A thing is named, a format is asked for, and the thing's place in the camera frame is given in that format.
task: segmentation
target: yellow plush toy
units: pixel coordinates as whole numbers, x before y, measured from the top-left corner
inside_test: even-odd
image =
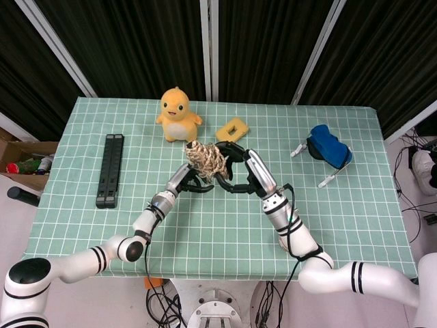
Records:
[[[161,98],[161,114],[156,119],[157,124],[163,125],[164,136],[167,141],[196,140],[197,125],[202,119],[190,112],[188,96],[178,87],[167,90]]]

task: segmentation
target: cardboard box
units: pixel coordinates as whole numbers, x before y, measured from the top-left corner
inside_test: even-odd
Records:
[[[36,176],[31,174],[6,173],[8,163],[25,161],[32,154],[51,155],[56,153],[57,141],[21,142],[8,141],[0,135],[0,174],[9,179],[21,183],[36,191],[42,191],[46,186],[48,176]]]

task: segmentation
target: cable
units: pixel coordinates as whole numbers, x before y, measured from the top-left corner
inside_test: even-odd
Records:
[[[428,140],[426,140],[424,137],[419,136],[416,129],[414,129],[413,135],[416,137],[416,140],[420,140],[422,146],[428,143]]]
[[[147,274],[147,278],[150,281],[150,274],[149,274],[149,269],[147,267],[147,252],[149,250],[149,246],[150,244],[147,244],[145,246],[145,251],[144,251],[144,266],[145,266],[145,273]],[[182,306],[180,304],[180,298],[179,295],[175,295],[173,297],[173,299],[170,299],[166,294],[165,294],[165,289],[164,286],[161,286],[162,291],[163,292],[157,292],[155,289],[155,286],[152,285],[152,289],[154,294],[150,295],[150,291],[147,291],[146,294],[146,301],[145,301],[145,307],[147,309],[147,312],[150,316],[150,318],[152,318],[152,320],[158,324],[158,328],[168,328],[170,327],[171,323],[174,323],[175,321],[179,321],[179,324],[177,326],[177,328],[180,327],[181,323],[183,324],[183,326],[186,328],[186,324],[184,322],[184,319],[182,318]],[[153,297],[156,297],[159,301],[159,304],[161,306],[161,308],[163,309],[163,315],[162,317],[156,318],[155,315],[152,313],[151,309],[150,309],[150,303],[152,302]],[[161,297],[166,301],[167,303],[167,307],[164,306],[163,301],[161,301]]]
[[[409,136],[407,134],[405,134],[405,136],[409,137],[413,143],[416,143],[416,147],[420,148],[421,145],[416,141],[416,139],[414,138],[414,134],[413,136]],[[401,200],[405,201],[405,203],[409,203],[409,205],[411,205],[411,209],[416,208],[416,206],[414,205],[413,202],[411,202],[411,200],[405,195],[405,193],[402,191],[401,185],[397,179],[396,173],[397,173],[397,169],[399,169],[399,166],[401,165],[402,162],[402,154],[404,152],[405,149],[408,149],[409,147],[403,147],[401,148],[401,150],[399,151],[399,153],[396,156],[396,160],[395,160],[395,169],[393,171],[393,180],[395,181],[395,187],[396,187],[396,192],[397,192],[397,196],[398,198],[400,198]],[[421,216],[420,213],[417,209],[415,209],[415,214],[417,217],[417,222],[418,222],[418,228],[417,228],[417,233],[414,236],[414,238],[409,242],[412,243],[413,241],[415,241],[417,239],[417,237],[419,236],[420,232],[421,232],[421,228],[422,228],[422,223],[421,223]]]
[[[292,217],[290,217],[290,219],[288,220],[288,226],[287,226],[287,247],[288,247],[288,253],[294,257],[293,253],[292,253],[292,247],[291,247],[291,243],[290,243],[290,230],[292,229],[292,222],[293,222],[293,215],[294,215],[294,202],[296,200],[295,196],[294,196],[294,189],[291,186],[290,183],[286,183],[283,186],[284,189],[288,189],[292,192]]]
[[[282,314],[283,314],[283,299],[284,299],[284,296],[285,296],[285,292],[287,291],[288,285],[290,284],[290,282],[291,282],[291,280],[292,280],[292,278],[294,276],[294,272],[296,272],[296,269],[297,269],[299,263],[300,263],[300,261],[297,260],[296,264],[294,265],[292,274],[288,278],[288,281],[287,281],[287,283],[286,283],[286,285],[284,287],[284,290],[282,291],[281,298],[279,299],[279,311],[278,311],[278,325],[277,325],[277,328],[281,328],[281,321],[282,321]]]
[[[413,207],[409,207],[409,208],[405,208],[402,210],[402,212],[404,212],[405,210],[412,210],[415,207],[421,207],[421,206],[425,206],[425,205],[432,205],[432,204],[437,204],[437,202],[430,202],[430,203],[425,203],[425,204],[420,204],[420,205],[415,205]]]
[[[273,304],[274,292],[278,294],[278,298],[281,298],[281,294],[278,288],[274,285],[273,281],[267,281],[266,287],[264,288],[264,293],[262,295],[261,301],[259,302],[257,315],[255,317],[255,326],[257,328],[266,328],[268,317],[270,316],[270,310]]]
[[[402,212],[405,212],[407,210],[418,210],[419,212],[437,214],[437,211],[431,212],[430,210],[420,210],[420,209],[416,208],[416,206],[412,207],[412,208],[406,208],[405,210],[402,210]]]

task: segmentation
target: grid pattern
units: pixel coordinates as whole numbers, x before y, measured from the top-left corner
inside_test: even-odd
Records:
[[[134,220],[186,159],[184,143],[168,143],[154,123],[159,100],[79,98],[59,143],[25,257],[65,256],[114,234],[133,235]],[[368,107],[249,105],[191,102],[204,123],[198,140],[233,117],[250,128],[238,143],[253,148],[278,185],[290,182],[300,217],[336,267],[368,261],[416,276],[376,112]],[[333,172],[308,152],[290,152],[317,124],[347,143],[354,161],[323,189]],[[97,209],[96,191],[107,133],[125,137],[116,209]],[[244,183],[243,164],[235,183]],[[287,279],[295,260],[278,244],[256,195],[232,195],[216,186],[183,193],[155,230],[150,273],[193,279]],[[114,260],[103,275],[144,275],[144,261]]]

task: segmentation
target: black cylinder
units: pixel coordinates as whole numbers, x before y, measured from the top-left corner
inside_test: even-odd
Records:
[[[10,187],[8,190],[8,197],[33,206],[38,206],[40,203],[40,198],[37,195],[19,187]]]

